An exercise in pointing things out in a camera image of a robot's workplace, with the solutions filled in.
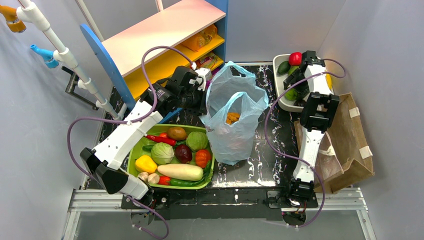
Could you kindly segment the light blue plastic bag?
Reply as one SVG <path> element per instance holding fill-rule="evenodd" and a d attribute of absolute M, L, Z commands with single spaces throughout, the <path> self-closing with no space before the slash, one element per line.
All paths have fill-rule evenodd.
<path fill-rule="evenodd" d="M 229 61 L 213 77 L 206 91 L 207 113 L 200 117 L 217 162 L 228 165 L 246 160 L 252 152 L 259 117 L 269 107 L 266 90 L 256 85 L 256 75 Z M 226 123 L 227 113 L 239 121 Z"/>

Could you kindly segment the orange fruit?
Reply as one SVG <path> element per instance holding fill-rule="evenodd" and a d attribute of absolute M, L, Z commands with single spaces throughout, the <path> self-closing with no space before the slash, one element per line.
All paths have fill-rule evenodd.
<path fill-rule="evenodd" d="M 232 125 L 239 121 L 240 116 L 241 115 L 237 112 L 228 112 L 226 115 L 225 123 L 228 125 Z"/>

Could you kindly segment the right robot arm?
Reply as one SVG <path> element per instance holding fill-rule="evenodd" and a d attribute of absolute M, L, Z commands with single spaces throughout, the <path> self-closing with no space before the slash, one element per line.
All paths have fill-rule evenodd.
<path fill-rule="evenodd" d="M 289 73 L 283 82 L 287 95 L 294 91 L 297 100 L 305 100 L 299 119 L 302 127 L 300 160 L 293 171 L 286 195 L 287 203 L 293 207 L 306 205 L 313 196 L 312 168 L 315 167 L 321 141 L 333 123 L 340 102 L 328 84 L 326 64 L 316 56 L 315 51 L 302 53 L 297 64 L 298 68 Z"/>

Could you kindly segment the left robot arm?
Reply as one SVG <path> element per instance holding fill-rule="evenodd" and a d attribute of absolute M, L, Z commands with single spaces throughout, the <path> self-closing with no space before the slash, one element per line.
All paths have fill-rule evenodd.
<path fill-rule="evenodd" d="M 80 157 L 89 173 L 108 194 L 122 193 L 136 200 L 153 194 L 145 181 L 126 173 L 121 165 L 131 149 L 164 117 L 177 109 L 206 113 L 206 85 L 211 70 L 178 66 L 169 78 L 147 88 L 124 123 L 93 149 L 84 148 Z"/>

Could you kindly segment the purple snack bag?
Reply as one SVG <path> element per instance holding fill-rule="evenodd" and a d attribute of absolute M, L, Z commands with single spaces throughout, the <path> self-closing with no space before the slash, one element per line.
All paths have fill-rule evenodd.
<path fill-rule="evenodd" d="M 214 78 L 214 76 L 217 74 L 217 72 L 220 70 L 220 68 L 216 68 L 214 70 L 211 71 L 211 76 L 207 79 L 206 81 L 206 89 L 209 88 L 210 84 L 212 83 L 212 80 Z"/>

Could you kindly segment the green red snack bag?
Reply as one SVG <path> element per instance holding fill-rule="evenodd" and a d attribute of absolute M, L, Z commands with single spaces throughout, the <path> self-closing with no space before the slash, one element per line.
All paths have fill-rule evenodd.
<path fill-rule="evenodd" d="M 216 54 L 214 54 L 213 52 L 208 52 L 206 55 L 196 60 L 195 63 L 198 69 L 206 68 L 212 70 L 218 60 L 219 57 Z"/>

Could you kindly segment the red apple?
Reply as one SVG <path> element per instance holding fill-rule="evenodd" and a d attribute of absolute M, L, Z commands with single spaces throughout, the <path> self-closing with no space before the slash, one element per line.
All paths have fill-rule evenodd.
<path fill-rule="evenodd" d="M 293 52 L 289 55 L 288 63 L 290 66 L 299 66 L 302 63 L 302 53 Z"/>

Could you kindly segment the blue yellow shelf unit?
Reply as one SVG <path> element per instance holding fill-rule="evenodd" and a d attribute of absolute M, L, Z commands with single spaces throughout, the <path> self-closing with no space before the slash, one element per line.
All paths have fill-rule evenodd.
<path fill-rule="evenodd" d="M 156 46 L 173 47 L 187 57 L 169 49 L 157 49 L 145 58 L 145 70 L 152 83 L 170 77 L 178 66 L 190 66 L 209 53 L 217 56 L 210 69 L 220 68 L 226 57 L 227 0 L 181 0 L 139 23 L 100 41 L 86 24 L 80 30 L 127 109 L 132 110 L 148 83 L 141 69 L 142 57 Z M 198 51 L 183 42 L 207 27 L 217 27 L 217 35 Z"/>

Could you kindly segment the green cabbage near centre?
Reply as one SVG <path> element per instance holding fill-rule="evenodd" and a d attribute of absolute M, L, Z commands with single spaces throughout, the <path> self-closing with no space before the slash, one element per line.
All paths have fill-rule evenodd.
<path fill-rule="evenodd" d="M 158 165 L 169 164 L 174 158 L 174 149 L 171 145 L 159 142 L 151 149 L 151 158 Z"/>

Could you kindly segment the white radish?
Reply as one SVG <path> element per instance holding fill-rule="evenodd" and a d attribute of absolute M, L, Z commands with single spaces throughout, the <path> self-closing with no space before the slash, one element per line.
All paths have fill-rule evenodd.
<path fill-rule="evenodd" d="M 199 181 L 204 174 L 201 167 L 183 163 L 159 165 L 157 171 L 164 176 L 185 181 Z"/>

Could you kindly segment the green leaf sprig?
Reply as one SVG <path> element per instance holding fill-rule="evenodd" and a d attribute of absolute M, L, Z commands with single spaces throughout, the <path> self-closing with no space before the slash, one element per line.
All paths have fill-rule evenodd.
<path fill-rule="evenodd" d="M 203 178 L 206 180 L 207 177 L 209 176 L 210 172 L 211 172 L 211 168 L 212 168 L 212 164 L 214 162 L 212 160 L 210 160 L 207 164 L 206 167 L 203 169 Z"/>

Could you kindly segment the red bell pepper front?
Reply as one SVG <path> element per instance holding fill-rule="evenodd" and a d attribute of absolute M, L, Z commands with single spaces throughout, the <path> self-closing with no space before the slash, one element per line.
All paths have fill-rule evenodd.
<path fill-rule="evenodd" d="M 168 176 L 160 176 L 157 184 L 163 185 L 163 186 L 170 186 L 171 185 L 171 178 L 168 177 Z"/>

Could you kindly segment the garlic bulb right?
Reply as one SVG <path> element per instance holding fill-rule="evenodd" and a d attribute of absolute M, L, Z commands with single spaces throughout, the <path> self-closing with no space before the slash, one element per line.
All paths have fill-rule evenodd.
<path fill-rule="evenodd" d="M 160 176 L 157 173 L 151 173 L 147 177 L 147 182 L 149 184 L 158 184 L 160 181 Z"/>

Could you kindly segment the blue hook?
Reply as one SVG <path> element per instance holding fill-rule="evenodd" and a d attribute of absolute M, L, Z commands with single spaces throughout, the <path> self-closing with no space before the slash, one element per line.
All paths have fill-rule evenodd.
<path fill-rule="evenodd" d="M 49 69 L 54 69 L 54 68 L 59 66 L 59 62 L 54 59 L 54 52 L 53 51 L 43 49 L 43 48 L 39 48 L 35 44 L 30 45 L 29 48 L 43 59 L 44 64 Z"/>

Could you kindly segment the white pipe stand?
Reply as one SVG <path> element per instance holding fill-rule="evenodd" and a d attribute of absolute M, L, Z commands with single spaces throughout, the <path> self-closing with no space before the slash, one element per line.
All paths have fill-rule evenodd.
<path fill-rule="evenodd" d="M 108 112 L 114 122 L 118 122 L 123 119 L 122 114 L 118 114 L 109 103 L 109 101 L 102 95 L 96 86 L 95 82 L 89 77 L 89 75 L 84 71 L 84 69 L 79 65 L 77 59 L 73 53 L 69 50 L 68 47 L 60 40 L 57 34 L 51 27 L 51 24 L 38 8 L 38 6 L 31 0 L 20 0 L 20 6 L 16 9 L 17 17 L 27 23 L 34 24 L 38 30 L 43 32 L 51 44 L 55 47 L 53 56 L 57 57 L 57 60 L 65 63 L 70 67 L 75 74 L 82 81 L 79 84 L 80 87 L 89 91 L 92 95 L 95 96 L 97 106 L 104 109 Z"/>

